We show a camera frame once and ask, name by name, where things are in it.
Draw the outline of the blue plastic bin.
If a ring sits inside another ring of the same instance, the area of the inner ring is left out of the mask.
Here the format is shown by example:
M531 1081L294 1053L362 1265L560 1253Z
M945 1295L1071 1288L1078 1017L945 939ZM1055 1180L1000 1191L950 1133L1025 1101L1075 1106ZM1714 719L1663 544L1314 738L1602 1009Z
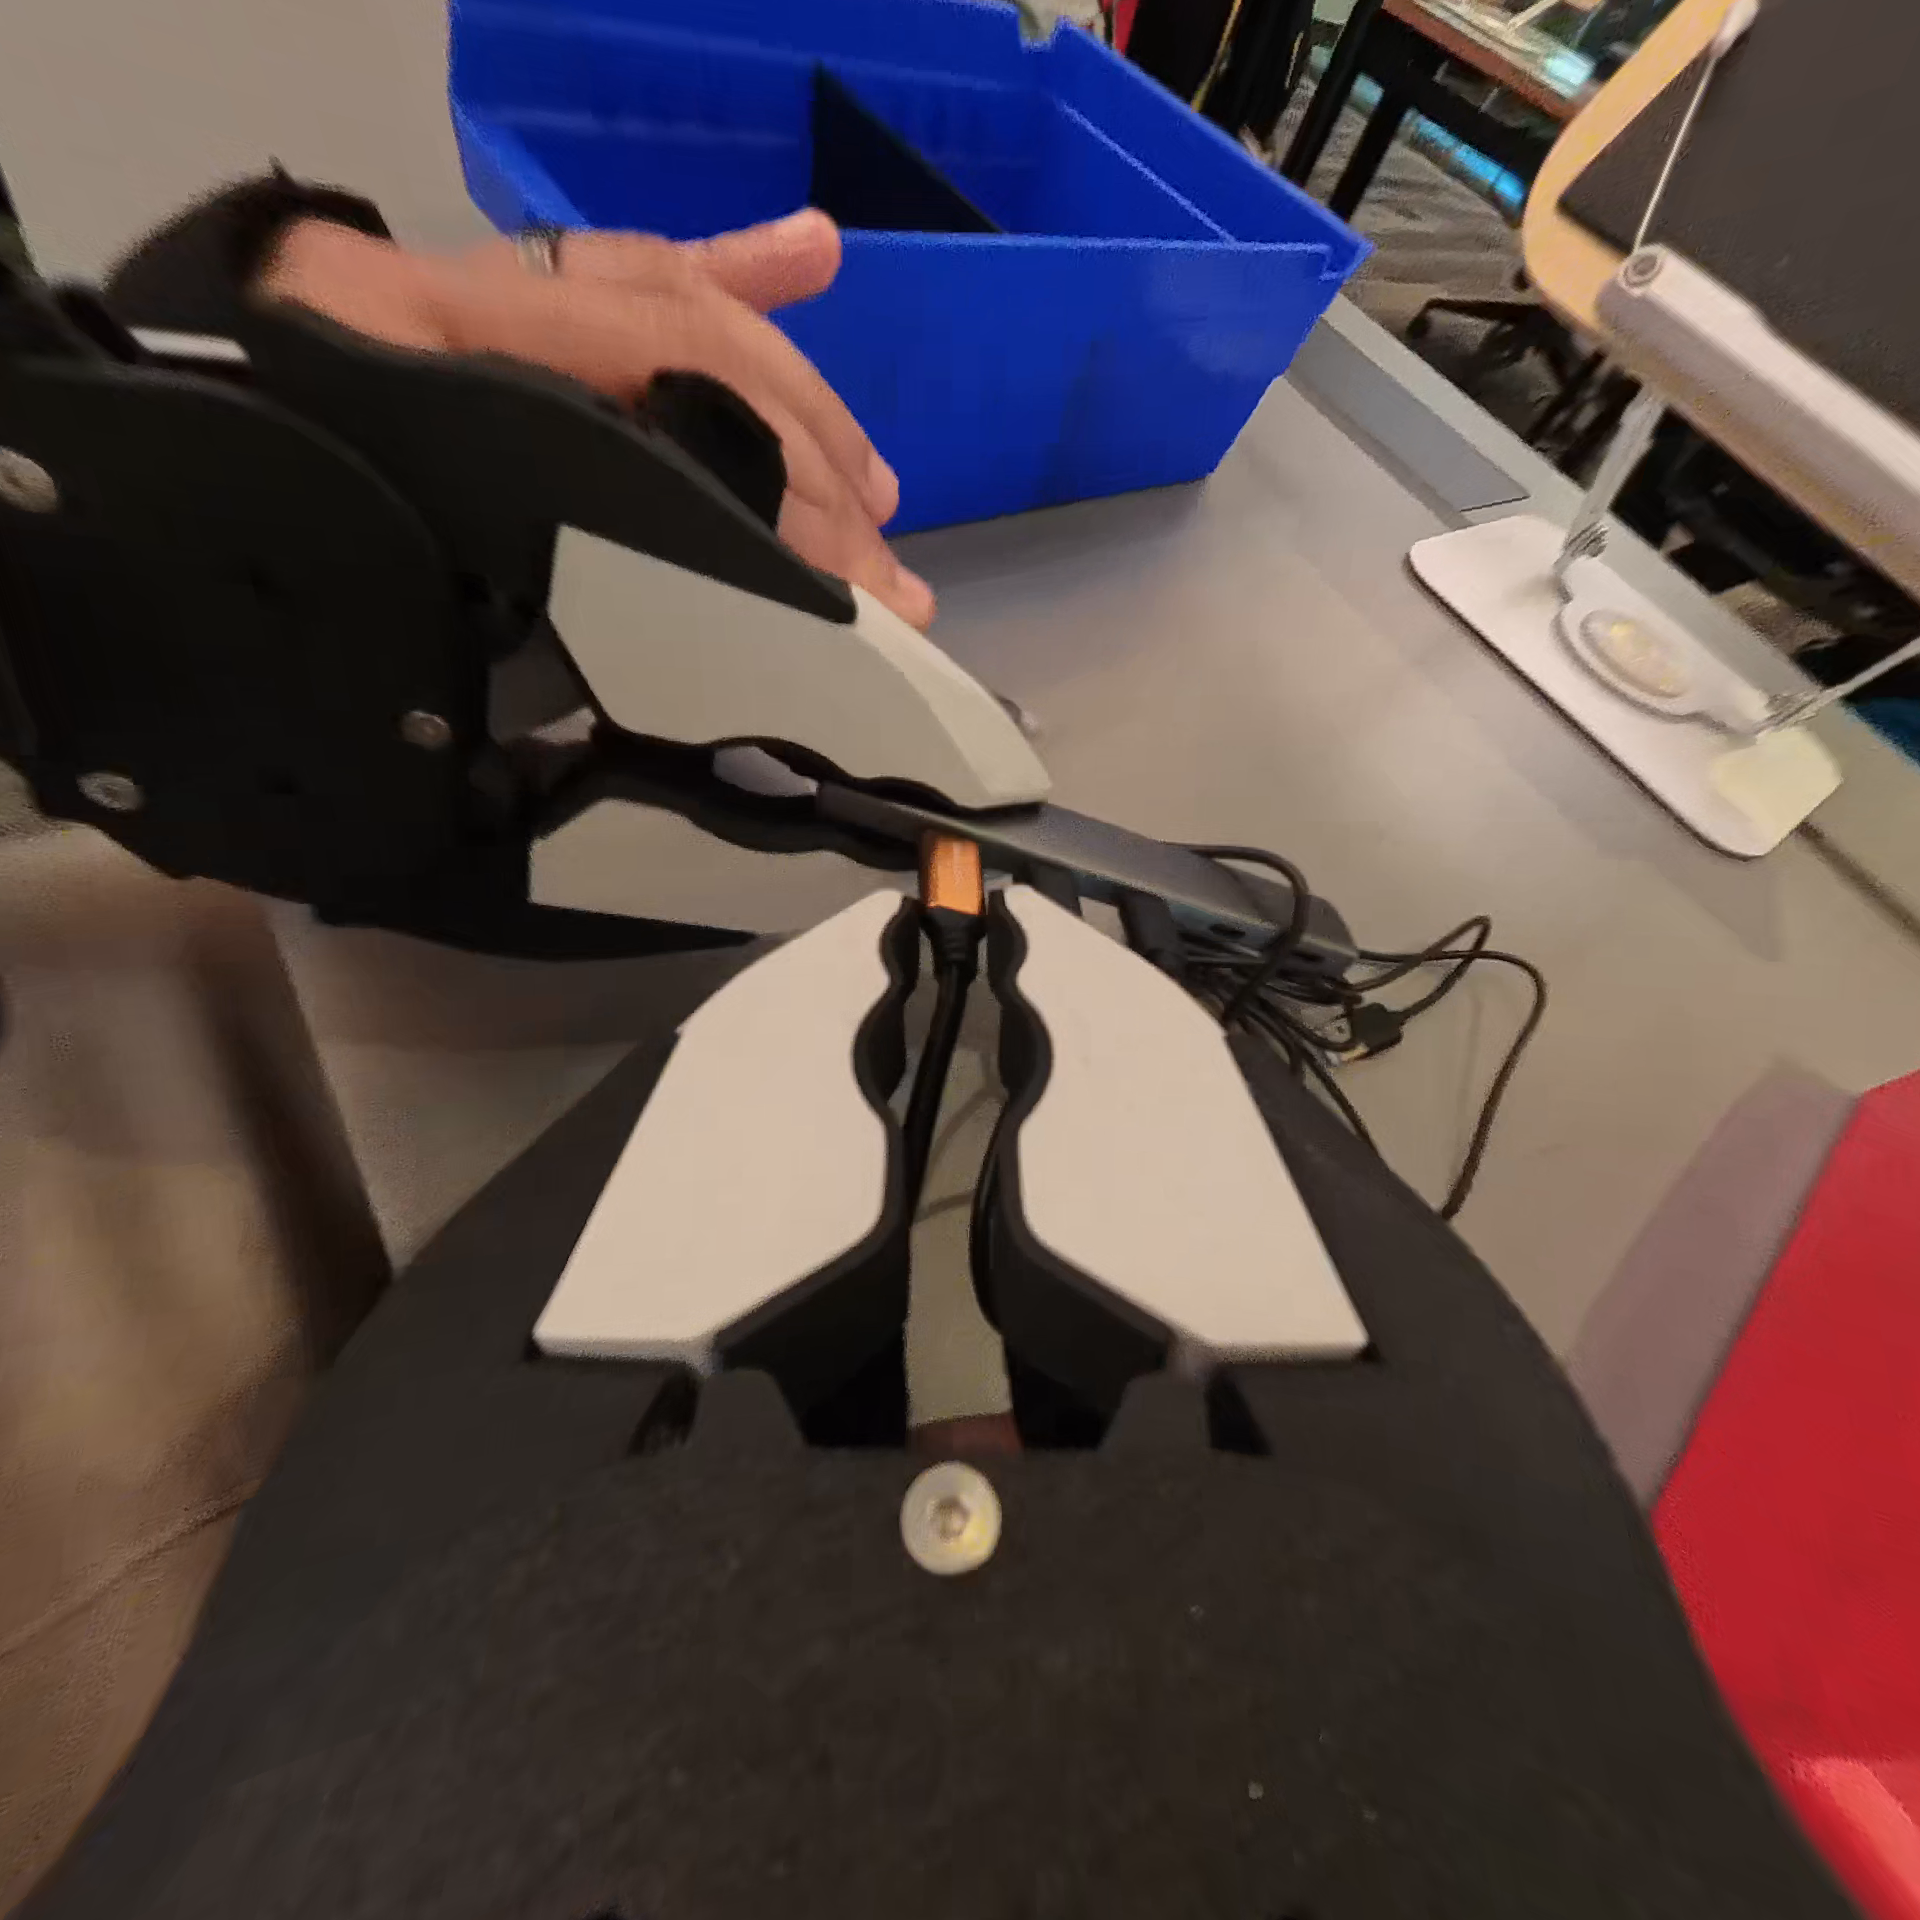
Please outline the blue plastic bin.
M1138 66L1006 5L448 5L470 201L674 243L809 204L824 65L998 236L843 231L776 323L921 532L1209 475L1365 240Z

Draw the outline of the black bin divider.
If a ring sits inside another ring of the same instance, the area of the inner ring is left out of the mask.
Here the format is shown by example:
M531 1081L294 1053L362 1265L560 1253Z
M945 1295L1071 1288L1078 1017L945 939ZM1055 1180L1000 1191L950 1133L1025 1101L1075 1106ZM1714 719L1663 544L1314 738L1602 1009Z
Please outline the black bin divider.
M843 231L998 236L1000 227L824 65L810 71L807 201Z

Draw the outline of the wood-framed black board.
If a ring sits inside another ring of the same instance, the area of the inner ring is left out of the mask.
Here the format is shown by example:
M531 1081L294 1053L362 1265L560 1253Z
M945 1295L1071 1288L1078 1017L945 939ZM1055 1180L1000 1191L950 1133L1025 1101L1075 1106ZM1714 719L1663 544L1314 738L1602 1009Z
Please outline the wood-framed black board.
M1914 420L1918 8L1760 5L1669 163L1727 12L1669 8L1589 93L1528 189L1527 276L1595 329L1626 245L1663 245Z

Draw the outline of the red plastic bin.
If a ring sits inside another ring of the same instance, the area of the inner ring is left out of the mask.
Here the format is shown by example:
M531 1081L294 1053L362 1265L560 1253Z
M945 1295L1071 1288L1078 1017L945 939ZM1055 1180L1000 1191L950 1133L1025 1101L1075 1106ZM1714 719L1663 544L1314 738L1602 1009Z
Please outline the red plastic bin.
M1918 1081L1867 1092L1653 1509L1693 1641L1867 1915L1918 1915Z

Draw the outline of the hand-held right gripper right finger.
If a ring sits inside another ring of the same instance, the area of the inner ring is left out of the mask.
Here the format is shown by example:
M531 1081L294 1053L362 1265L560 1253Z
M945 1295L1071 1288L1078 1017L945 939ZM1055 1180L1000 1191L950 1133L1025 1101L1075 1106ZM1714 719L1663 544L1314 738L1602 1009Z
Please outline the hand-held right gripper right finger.
M1345 1384L1368 1330L1219 1024L1032 884L997 897L1000 1111L979 1311L1025 1450L1094 1450L1139 1384L1203 1425L1249 1385Z

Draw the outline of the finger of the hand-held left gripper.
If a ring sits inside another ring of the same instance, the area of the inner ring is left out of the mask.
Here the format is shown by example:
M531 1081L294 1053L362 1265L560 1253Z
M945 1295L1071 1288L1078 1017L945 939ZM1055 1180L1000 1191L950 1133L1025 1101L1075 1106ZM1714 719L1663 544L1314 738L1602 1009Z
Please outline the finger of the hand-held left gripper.
M827 851L729 844L662 808L589 802L529 848L529 900L750 937L805 932L904 881Z
M545 610L601 713L627 733L771 740L959 810L1049 797L1015 719L861 587L853 620L835 623L567 525Z

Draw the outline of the white folding stand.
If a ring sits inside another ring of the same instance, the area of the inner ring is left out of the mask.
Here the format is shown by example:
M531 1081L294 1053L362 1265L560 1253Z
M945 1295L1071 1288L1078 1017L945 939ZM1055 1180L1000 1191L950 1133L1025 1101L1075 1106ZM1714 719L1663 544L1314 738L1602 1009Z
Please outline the white folding stand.
M1760 5L1727 8L1669 163ZM1416 543L1410 571L1680 826L1730 857L1762 857L1838 793L1840 765L1815 719L1871 677L1808 692L1767 683L1693 612L1663 609L1607 557L1615 500L1661 420L1681 416L1914 596L1914 420L1792 347L1681 253L1640 237L1599 284L1597 328L1578 329L1639 383L1583 498L1561 524L1513 514Z

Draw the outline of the black cable orange plugs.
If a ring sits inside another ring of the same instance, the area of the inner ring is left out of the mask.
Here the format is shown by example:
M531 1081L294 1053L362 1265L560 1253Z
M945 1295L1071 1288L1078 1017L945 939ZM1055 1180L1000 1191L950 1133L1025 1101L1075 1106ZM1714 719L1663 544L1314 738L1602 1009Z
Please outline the black cable orange plugs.
M968 997L987 931L989 890L977 848L927 834L919 865L919 917L931 1005L903 1111L904 1191L911 1202L907 1327L919 1344L963 1322L973 1281L973 1213L992 1184L992 1131L1003 1111L993 1027L970 1021Z

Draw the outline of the dark grey usb hub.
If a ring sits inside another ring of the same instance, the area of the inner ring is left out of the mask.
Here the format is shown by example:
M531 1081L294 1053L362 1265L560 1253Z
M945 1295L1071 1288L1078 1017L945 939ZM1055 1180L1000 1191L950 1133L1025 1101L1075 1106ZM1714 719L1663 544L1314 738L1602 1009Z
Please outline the dark grey usb hub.
M838 781L817 784L809 804L823 824L874 845L904 848L943 832L970 841L1003 876L1064 873L1081 897L1104 905L1153 897L1186 931L1242 953L1294 932L1294 953L1321 976L1342 976L1358 963L1345 922L1306 881L1288 879L1267 857L1213 855L1058 804L961 812Z

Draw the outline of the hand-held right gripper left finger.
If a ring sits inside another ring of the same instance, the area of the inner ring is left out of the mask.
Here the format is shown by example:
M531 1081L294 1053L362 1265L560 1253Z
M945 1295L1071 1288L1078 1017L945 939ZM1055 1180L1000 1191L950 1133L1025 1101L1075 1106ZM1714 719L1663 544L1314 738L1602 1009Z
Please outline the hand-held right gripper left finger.
M771 1379L810 1444L904 1440L893 1096L914 905L869 895L690 1012L531 1327L542 1361Z

